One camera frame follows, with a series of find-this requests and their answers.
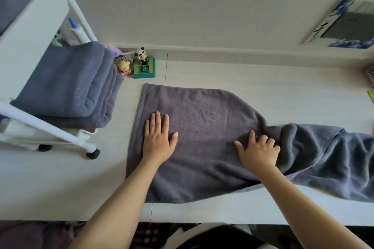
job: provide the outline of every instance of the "table surface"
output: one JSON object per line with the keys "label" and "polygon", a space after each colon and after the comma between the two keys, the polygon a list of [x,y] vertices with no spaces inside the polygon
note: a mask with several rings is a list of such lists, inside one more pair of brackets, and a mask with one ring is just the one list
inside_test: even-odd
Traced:
{"label": "table surface", "polygon": [[[367,95],[372,87],[358,70],[158,60],[156,78],[124,80],[112,121],[90,140],[101,150],[96,160],[86,160],[76,147],[39,153],[0,145],[0,219],[89,219],[124,180],[144,83],[224,89],[252,105],[270,125],[325,124],[373,132],[374,105]],[[341,223],[374,225],[374,203],[298,187]],[[187,204],[148,203],[141,221],[286,224],[265,189]]]}

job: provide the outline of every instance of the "white wall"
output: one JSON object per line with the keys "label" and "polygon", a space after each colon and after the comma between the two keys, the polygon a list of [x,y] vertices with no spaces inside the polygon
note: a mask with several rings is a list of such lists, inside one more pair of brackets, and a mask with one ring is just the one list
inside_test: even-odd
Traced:
{"label": "white wall", "polygon": [[77,0],[105,43],[370,55],[301,46],[337,1]]}

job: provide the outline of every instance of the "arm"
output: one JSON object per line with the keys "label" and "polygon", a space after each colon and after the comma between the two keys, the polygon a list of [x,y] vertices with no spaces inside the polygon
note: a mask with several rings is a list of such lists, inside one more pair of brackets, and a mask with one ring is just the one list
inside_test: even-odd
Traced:
{"label": "arm", "polygon": [[161,131],[160,113],[152,114],[145,126],[140,164],[87,222],[70,249],[129,248],[152,179],[178,141],[174,133],[169,143],[168,132],[169,116],[165,115]]}
{"label": "arm", "polygon": [[281,149],[274,139],[262,135],[256,143],[251,131],[246,150],[234,143],[241,163],[264,184],[305,249],[370,249],[283,176],[275,166]]}

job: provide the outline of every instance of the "caster wheel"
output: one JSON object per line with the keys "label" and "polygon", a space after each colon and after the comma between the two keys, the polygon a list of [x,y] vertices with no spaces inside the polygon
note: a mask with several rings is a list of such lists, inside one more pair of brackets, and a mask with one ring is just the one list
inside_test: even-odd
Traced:
{"label": "caster wheel", "polygon": [[39,145],[38,151],[39,152],[48,152],[52,149],[52,145]]}
{"label": "caster wheel", "polygon": [[96,149],[93,153],[87,153],[86,156],[89,158],[89,159],[96,159],[100,154],[100,150],[99,149]]}

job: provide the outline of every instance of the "finger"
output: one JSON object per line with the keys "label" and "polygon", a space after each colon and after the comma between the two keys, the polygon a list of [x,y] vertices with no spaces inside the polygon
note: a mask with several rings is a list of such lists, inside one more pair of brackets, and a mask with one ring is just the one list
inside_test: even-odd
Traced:
{"label": "finger", "polygon": [[274,150],[276,150],[277,154],[279,154],[279,152],[281,151],[281,148],[277,145],[277,146],[274,146]]}
{"label": "finger", "polygon": [[175,150],[176,143],[178,142],[178,132],[175,132],[170,140],[170,147]]}
{"label": "finger", "polygon": [[169,133],[169,115],[167,115],[167,114],[165,114],[165,117],[164,117],[164,124],[162,126],[162,133],[166,136]]}
{"label": "finger", "polygon": [[266,141],[267,141],[267,136],[266,135],[261,135],[261,137],[258,140],[258,142],[260,144],[266,144]]}
{"label": "finger", "polygon": [[144,137],[147,137],[149,135],[149,120],[146,120],[146,125],[144,127]]}
{"label": "finger", "polygon": [[272,138],[270,138],[268,141],[267,141],[267,143],[266,143],[269,147],[273,147],[274,146],[274,144],[275,144],[275,140],[274,139],[272,139]]}
{"label": "finger", "polygon": [[158,111],[156,112],[156,127],[154,128],[154,131],[156,133],[161,133],[161,115]]}
{"label": "finger", "polygon": [[244,154],[244,147],[239,141],[234,142],[237,153],[241,156]]}
{"label": "finger", "polygon": [[149,126],[149,134],[154,133],[154,120],[155,120],[155,118],[156,118],[156,115],[154,113],[152,113],[150,126]]}
{"label": "finger", "polygon": [[256,143],[256,134],[255,131],[251,130],[250,131],[250,138],[248,139],[249,144]]}

